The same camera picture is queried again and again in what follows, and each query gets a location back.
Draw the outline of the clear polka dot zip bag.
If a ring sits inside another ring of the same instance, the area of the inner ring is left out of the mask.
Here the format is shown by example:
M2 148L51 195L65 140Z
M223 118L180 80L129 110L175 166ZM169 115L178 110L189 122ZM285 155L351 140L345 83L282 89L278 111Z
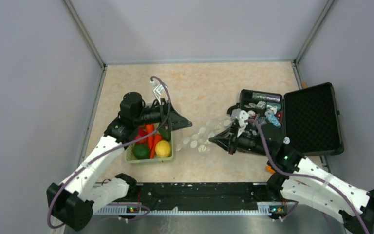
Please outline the clear polka dot zip bag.
M189 155L206 156L216 148L210 142L210 138L220 134L232 125L229 114L208 119L200 123L198 127L193 127L193 132L177 140L175 151L177 153L188 153Z

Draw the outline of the yellow lemon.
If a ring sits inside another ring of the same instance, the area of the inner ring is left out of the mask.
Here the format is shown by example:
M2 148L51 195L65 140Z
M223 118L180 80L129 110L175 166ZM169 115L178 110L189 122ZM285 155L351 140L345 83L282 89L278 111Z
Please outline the yellow lemon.
M157 145L156 145L156 155L159 158L167 158L171 155L172 147L171 144L165 140L161 140Z

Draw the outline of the green perforated plastic basket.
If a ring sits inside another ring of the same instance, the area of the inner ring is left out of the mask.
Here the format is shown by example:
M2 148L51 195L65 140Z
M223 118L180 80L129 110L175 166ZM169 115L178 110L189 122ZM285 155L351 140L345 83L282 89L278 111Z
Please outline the green perforated plastic basket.
M139 128L135 138L125 153L126 162L132 164L165 162L173 159L172 132L158 124L147 124Z

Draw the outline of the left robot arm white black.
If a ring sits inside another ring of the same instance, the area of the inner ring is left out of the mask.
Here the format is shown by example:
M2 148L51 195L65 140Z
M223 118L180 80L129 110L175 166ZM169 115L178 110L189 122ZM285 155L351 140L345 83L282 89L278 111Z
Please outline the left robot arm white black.
M51 217L54 217L62 225L81 231L94 213L109 203L120 198L127 202L135 199L136 180L126 174L119 174L104 186L96 188L94 185L109 165L138 141L140 126L148 124L169 131L192 126L191 121L172 107L169 99L147 105L140 93L126 93L120 102L118 116L108 125L93 151L67 178L47 188L50 228L56 228L51 224Z

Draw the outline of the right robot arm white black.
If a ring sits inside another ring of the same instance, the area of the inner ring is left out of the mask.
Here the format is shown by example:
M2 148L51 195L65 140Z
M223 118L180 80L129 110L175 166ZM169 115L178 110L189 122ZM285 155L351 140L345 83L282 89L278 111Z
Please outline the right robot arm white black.
M353 234L374 233L374 189L355 187L317 166L272 124L232 124L209 141L228 153L265 155L275 171L266 183L272 201L291 200L331 216Z

